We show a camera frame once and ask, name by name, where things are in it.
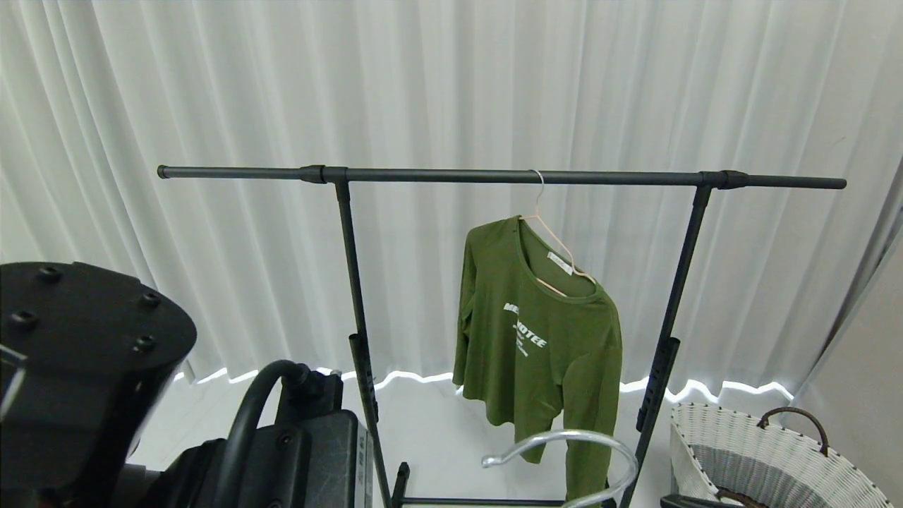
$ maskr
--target white floor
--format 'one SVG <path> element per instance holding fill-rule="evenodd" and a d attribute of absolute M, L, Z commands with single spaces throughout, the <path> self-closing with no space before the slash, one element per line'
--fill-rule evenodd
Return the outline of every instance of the white floor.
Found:
<path fill-rule="evenodd" d="M 186 447 L 206 439 L 225 437 L 235 411 L 250 381 L 230 384 L 218 378 L 201 385 L 175 381 L 152 416 L 141 444 L 129 462 L 153 469 L 165 469 Z M 525 499 L 563 499 L 564 443 L 548 446 L 540 465 L 522 460 L 504 466 L 482 469 L 480 459 L 496 454 L 513 444 L 513 428 L 491 426 L 481 402 L 455 395 L 450 381 L 423 384 L 396 379 L 377 392 L 379 433 L 383 443 L 389 486 L 395 482 L 398 465 L 407 461 L 412 468 L 407 495 L 418 497 L 504 497 Z M 622 393 L 615 437 L 629 446 L 637 444 L 639 433 L 633 429 L 643 392 Z M 275 418 L 274 390 L 261 425 Z M 685 401 L 706 402 L 692 392 Z M 760 415 L 786 404 L 776 392 L 750 395 L 725 389 L 719 404 Z M 357 383 L 345 382 L 345 409 L 363 419 Z M 668 458 L 668 415 L 672 405 L 665 404 L 658 419 L 652 445 L 639 478 L 632 505 L 657 507 L 658 498 L 670 489 Z M 560 419 L 553 428 L 561 426 Z M 621 472 L 622 460 L 612 460 L 610 477 Z M 382 503 L 374 492 L 374 507 Z"/>

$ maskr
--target shirt neckline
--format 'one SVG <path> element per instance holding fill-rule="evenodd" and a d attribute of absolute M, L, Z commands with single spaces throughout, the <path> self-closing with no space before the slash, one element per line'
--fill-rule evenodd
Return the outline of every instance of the shirt neckline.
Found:
<path fill-rule="evenodd" d="M 558 252 L 556 252 L 555 249 L 552 249 L 551 247 L 549 247 L 549 245 L 547 243 L 545 243 L 545 240 L 543 240 L 543 237 L 536 234 L 536 232 L 533 231 L 533 228 L 531 228 L 529 224 L 525 223 L 524 221 L 521 221 L 520 215 L 515 215 L 514 217 L 512 217 L 509 220 L 514 222 L 514 247 L 515 247 L 515 250 L 517 251 L 517 259 L 520 261 L 520 267 L 524 270 L 524 274 L 526 275 L 526 277 L 528 279 L 530 279 L 530 281 L 533 282 L 533 285 L 537 289 L 542 291 L 547 296 L 550 296 L 551 298 L 554 298 L 555 300 L 558 300 L 559 302 L 564 302 L 565 304 L 587 304 L 587 303 L 590 303 L 592 301 L 599 300 L 600 298 L 602 298 L 602 295 L 604 295 L 604 292 L 602 290 L 602 286 L 600 286 L 598 283 L 595 285 L 595 289 L 593 290 L 591 295 L 561 296 L 558 293 L 555 293 L 553 290 L 546 287 L 545 285 L 543 285 L 542 282 L 539 282 L 539 278 L 536 276 L 535 273 L 533 273 L 533 270 L 530 269 L 530 266 L 526 264 L 526 255 L 524 254 L 524 241 L 520 237 L 520 230 L 521 230 L 522 224 L 523 224 L 524 232 L 526 232 L 527 234 L 529 234 L 530 236 L 532 236 L 533 238 L 538 240 L 544 249 L 547 249 L 550 252 L 553 252 L 559 258 L 562 258 L 562 256 L 560 254 L 558 254 Z"/>

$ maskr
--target shirt label tag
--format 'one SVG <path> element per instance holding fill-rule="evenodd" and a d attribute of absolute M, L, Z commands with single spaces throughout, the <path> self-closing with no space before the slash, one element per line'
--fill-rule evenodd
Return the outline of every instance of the shirt label tag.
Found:
<path fill-rule="evenodd" d="M 554 264 L 558 265 L 559 268 L 567 272 L 568 275 L 573 275 L 573 268 L 571 268 L 571 265 L 562 261 L 562 259 L 556 256 L 554 252 L 550 251 L 548 258 L 551 259 Z"/>

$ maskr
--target pink clothes hanger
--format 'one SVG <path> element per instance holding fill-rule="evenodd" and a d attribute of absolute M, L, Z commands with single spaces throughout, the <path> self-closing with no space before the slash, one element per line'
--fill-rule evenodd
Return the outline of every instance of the pink clothes hanger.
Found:
<path fill-rule="evenodd" d="M 539 223 L 543 225 L 543 228 L 545 229 L 545 231 L 548 232 L 549 235 L 551 235 L 552 238 L 554 238 L 556 242 L 558 242 L 558 245 L 560 245 L 562 249 L 564 249 L 564 252 L 567 252 L 568 259 L 571 261 L 571 272 L 573 272 L 574 275 L 579 275 L 580 277 L 588 278 L 593 284 L 597 284 L 596 279 L 592 278 L 592 276 L 590 274 L 583 273 L 577 269 L 576 265 L 574 265 L 574 262 L 573 262 L 573 254 L 571 253 L 571 250 L 568 249 L 566 245 L 564 245 L 564 242 L 561 241 L 561 239 L 559 239 L 558 236 L 554 232 L 552 232 L 552 229 L 549 228 L 549 226 L 545 223 L 545 221 L 543 221 L 543 218 L 539 215 L 539 199 L 543 197 L 543 192 L 545 192 L 545 178 L 543 177 L 543 174 L 540 173 L 539 170 L 537 170 L 537 169 L 532 169 L 530 171 L 533 171 L 539 175 L 539 182 L 542 186 L 539 188 L 539 194 L 536 195 L 535 214 L 527 215 L 527 216 L 521 215 L 520 220 L 521 221 L 526 221 L 528 219 L 538 220 Z M 552 289 L 555 293 L 557 293 L 561 296 L 567 296 L 565 293 L 562 293 L 557 288 L 552 287 L 551 284 L 545 282 L 541 278 L 536 278 L 536 280 L 538 280 L 543 286 L 546 286 L 549 289 Z"/>

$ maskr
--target curtain fold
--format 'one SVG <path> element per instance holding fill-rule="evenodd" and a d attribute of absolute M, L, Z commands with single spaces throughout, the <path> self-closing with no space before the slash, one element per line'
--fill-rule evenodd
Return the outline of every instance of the curtain fold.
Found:
<path fill-rule="evenodd" d="M 353 370 L 334 190 L 168 165 L 717 171 L 678 313 L 688 379 L 791 390 L 903 155 L 903 6 L 880 0 L 0 5 L 0 259 L 79 260 L 183 305 L 199 378 Z M 353 183 L 375 374 L 451 369 L 467 231 L 538 188 Z M 693 189 L 548 186 L 545 220 L 618 304 L 647 375 Z"/>

